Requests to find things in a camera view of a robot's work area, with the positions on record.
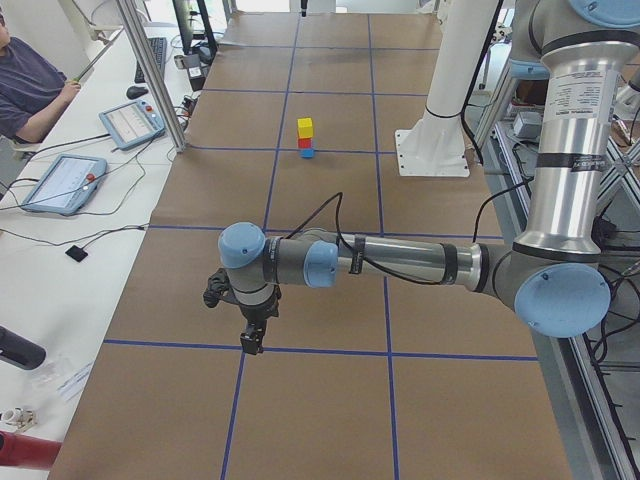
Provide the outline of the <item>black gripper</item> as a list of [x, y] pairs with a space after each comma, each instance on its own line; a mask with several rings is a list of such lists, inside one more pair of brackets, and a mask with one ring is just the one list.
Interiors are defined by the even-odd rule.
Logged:
[[212, 274], [203, 293], [203, 301], [209, 308], [220, 302], [235, 305], [246, 320], [245, 330], [240, 334], [242, 350], [245, 354], [258, 355], [264, 352], [263, 338], [267, 321], [279, 316], [280, 287], [266, 284], [256, 293], [237, 292], [224, 268]]

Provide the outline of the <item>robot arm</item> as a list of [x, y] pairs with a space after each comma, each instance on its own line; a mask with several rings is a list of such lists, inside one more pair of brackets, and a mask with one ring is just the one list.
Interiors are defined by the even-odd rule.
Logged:
[[376, 271], [422, 285], [462, 285], [511, 308], [534, 331], [556, 338], [597, 325], [611, 302], [591, 231], [622, 67], [639, 51], [635, 1], [520, 1], [513, 60], [537, 60], [549, 75], [525, 230], [508, 247], [344, 235], [300, 225], [268, 237], [256, 225], [227, 227], [221, 268], [204, 303], [237, 306], [240, 342], [259, 354], [284, 284], [330, 287], [340, 270]]

